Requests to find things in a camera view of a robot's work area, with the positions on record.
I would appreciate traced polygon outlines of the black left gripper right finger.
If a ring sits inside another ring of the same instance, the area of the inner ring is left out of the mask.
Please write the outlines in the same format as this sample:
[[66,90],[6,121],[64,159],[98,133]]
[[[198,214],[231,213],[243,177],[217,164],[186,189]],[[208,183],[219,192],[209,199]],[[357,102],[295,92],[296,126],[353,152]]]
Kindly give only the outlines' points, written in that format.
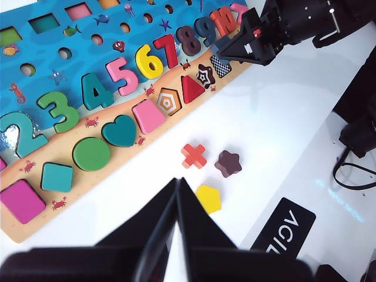
[[229,281],[224,253],[237,247],[206,213],[184,178],[179,180],[177,213],[189,281]]

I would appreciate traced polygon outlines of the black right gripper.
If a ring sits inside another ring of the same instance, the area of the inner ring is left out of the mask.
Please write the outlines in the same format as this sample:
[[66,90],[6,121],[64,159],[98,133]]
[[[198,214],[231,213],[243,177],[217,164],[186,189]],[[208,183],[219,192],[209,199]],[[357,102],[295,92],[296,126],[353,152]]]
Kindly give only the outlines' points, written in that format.
[[[311,38],[316,48],[322,48],[353,32],[343,1],[266,1],[261,17],[276,28],[285,45]],[[219,49],[219,57],[268,65],[275,58],[271,42],[269,25],[251,8],[242,14],[239,32]]]

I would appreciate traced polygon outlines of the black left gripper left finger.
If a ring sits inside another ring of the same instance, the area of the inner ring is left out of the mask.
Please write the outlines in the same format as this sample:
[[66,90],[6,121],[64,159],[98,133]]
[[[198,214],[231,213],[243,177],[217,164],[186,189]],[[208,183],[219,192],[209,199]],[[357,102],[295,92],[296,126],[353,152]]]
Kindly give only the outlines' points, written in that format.
[[106,281],[163,281],[176,221],[172,179],[134,216],[96,245],[114,248],[115,272]]

